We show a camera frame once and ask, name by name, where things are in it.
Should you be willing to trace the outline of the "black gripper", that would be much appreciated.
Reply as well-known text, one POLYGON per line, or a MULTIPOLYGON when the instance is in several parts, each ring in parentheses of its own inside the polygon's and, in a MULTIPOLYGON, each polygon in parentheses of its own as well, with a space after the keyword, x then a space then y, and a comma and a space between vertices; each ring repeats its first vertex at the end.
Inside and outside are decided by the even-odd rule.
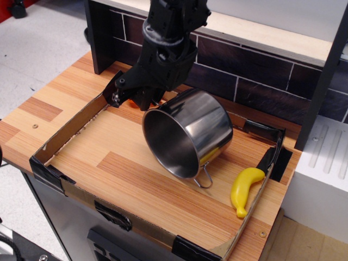
POLYGON ((181 85, 196 59, 197 47, 190 38, 176 46, 164 46, 145 40, 137 63, 116 80, 110 105, 122 105, 131 99, 141 111, 159 103, 165 91, 181 85))

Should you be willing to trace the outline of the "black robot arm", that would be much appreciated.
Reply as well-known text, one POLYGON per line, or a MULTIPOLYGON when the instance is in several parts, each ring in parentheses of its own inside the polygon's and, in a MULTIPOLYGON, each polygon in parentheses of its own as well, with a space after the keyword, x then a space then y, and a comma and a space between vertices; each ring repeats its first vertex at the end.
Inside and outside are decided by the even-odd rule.
POLYGON ((132 100, 142 111, 167 91, 183 84, 197 56, 191 32, 206 26, 207 1, 151 1, 142 25, 144 41, 138 61, 112 79, 109 104, 118 108, 132 100))

